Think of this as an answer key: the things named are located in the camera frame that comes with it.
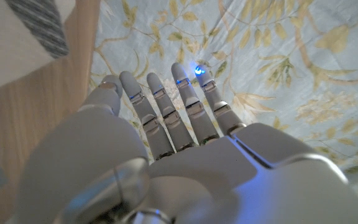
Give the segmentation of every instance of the robotic hand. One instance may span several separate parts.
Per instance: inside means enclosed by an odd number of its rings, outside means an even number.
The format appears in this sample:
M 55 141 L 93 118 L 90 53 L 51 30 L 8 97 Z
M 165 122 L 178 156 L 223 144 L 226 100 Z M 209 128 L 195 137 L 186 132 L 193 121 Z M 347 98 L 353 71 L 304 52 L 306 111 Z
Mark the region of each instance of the robotic hand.
M 246 126 L 208 69 L 195 73 L 224 137 L 180 64 L 172 75 L 199 146 L 156 74 L 147 83 L 173 147 L 132 74 L 108 75 L 30 156 L 17 223 L 358 223 L 358 198 L 329 159 L 270 126 Z M 156 160 L 150 166 L 134 128 L 117 117 L 122 88 Z

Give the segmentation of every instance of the wooden floor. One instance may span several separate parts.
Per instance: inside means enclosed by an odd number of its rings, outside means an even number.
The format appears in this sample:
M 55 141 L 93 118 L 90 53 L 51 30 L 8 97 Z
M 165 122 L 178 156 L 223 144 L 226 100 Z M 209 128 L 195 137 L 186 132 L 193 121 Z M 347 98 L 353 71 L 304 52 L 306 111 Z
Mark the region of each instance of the wooden floor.
M 77 0 L 65 23 L 67 57 L 0 88 L 0 223 L 12 215 L 19 175 L 32 149 L 85 99 L 99 4 Z

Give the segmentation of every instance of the gray stripe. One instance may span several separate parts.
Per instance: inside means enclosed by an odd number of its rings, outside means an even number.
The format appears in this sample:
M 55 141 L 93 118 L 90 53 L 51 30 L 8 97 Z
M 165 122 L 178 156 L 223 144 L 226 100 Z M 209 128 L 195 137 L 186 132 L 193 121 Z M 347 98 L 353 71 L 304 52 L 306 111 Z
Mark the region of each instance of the gray stripe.
M 68 54 L 60 15 L 54 0 L 5 1 L 53 58 Z

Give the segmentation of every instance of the white sheet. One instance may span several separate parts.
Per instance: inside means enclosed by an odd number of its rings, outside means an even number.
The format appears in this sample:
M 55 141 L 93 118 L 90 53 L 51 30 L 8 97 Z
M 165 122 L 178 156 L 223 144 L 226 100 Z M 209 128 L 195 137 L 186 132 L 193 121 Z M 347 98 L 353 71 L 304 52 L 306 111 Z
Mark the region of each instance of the white sheet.
M 358 1 L 102 1 L 95 47 L 91 89 L 127 70 L 158 111 L 145 80 L 155 72 L 190 129 L 170 66 L 179 61 L 194 78 L 197 63 L 207 63 L 246 123 L 314 147 L 358 193 Z M 146 144 L 126 95 L 120 116 Z

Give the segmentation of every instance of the blue led light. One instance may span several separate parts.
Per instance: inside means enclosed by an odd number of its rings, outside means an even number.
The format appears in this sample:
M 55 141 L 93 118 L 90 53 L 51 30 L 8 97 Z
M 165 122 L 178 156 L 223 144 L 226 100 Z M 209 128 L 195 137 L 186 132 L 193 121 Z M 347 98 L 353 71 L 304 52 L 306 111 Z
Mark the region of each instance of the blue led light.
M 201 75 L 201 74 L 204 74 L 205 71 L 202 70 L 199 66 L 196 67 L 196 70 L 195 70 L 195 73 L 196 75 Z

